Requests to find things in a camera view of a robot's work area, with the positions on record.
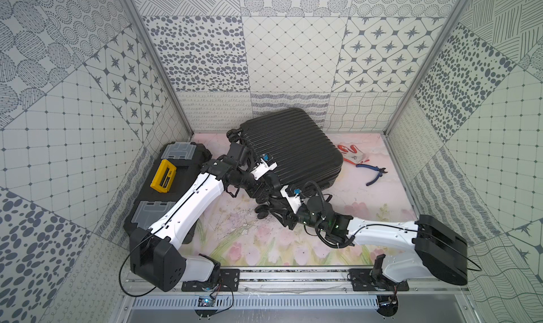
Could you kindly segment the black hard-shell suitcase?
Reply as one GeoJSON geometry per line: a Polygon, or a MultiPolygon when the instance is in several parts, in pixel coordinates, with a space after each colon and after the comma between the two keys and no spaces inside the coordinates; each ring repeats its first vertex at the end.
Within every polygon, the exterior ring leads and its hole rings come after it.
{"type": "Polygon", "coordinates": [[[227,133],[230,143],[240,143],[250,149],[241,170],[250,171],[268,155],[277,168],[263,176],[270,195],[254,199],[255,212],[263,219],[269,212],[272,197],[282,197],[287,186],[289,196],[300,192],[301,199],[324,198],[324,191],[334,185],[342,171],[343,157],[308,113],[300,108],[284,109],[250,119],[227,133]]]}

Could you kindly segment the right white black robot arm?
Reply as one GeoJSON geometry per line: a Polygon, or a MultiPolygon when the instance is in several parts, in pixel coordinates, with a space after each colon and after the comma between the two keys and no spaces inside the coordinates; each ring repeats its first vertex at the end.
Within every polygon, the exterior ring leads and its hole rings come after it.
{"type": "Polygon", "coordinates": [[[314,229],[330,249],[375,245],[399,250],[396,256],[376,257],[372,277],[381,283],[401,283],[433,276],[456,285],[468,283],[467,241],[430,215],[415,221],[390,223],[339,214],[324,198],[272,197],[269,212],[283,226],[314,229]]]}

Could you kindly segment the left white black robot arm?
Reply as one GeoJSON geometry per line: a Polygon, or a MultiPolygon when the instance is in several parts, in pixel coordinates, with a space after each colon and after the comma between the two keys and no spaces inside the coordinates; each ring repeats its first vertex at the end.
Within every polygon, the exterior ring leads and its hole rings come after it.
{"type": "Polygon", "coordinates": [[[234,160],[212,159],[205,163],[194,184],[173,207],[149,229],[137,228],[130,235],[130,269],[162,291],[179,282],[199,282],[203,287],[219,283],[221,264],[203,255],[184,257],[179,253],[192,226],[229,186],[249,189],[277,168],[268,155],[250,171],[241,170],[234,160]]]}

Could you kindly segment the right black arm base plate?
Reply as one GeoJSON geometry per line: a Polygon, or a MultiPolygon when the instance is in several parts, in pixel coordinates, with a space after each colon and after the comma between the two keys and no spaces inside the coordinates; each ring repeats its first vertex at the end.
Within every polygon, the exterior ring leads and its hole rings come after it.
{"type": "Polygon", "coordinates": [[[395,283],[380,274],[374,274],[372,269],[349,269],[347,280],[353,291],[408,291],[407,281],[395,283]]]}

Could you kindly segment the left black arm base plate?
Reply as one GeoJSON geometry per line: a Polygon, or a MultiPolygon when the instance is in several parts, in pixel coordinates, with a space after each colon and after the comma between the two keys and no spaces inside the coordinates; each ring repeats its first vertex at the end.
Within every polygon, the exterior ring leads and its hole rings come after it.
{"type": "Polygon", "coordinates": [[[209,281],[188,281],[182,283],[182,292],[211,292],[221,288],[221,290],[231,290],[236,292],[240,283],[240,269],[220,269],[214,272],[209,281]]]}

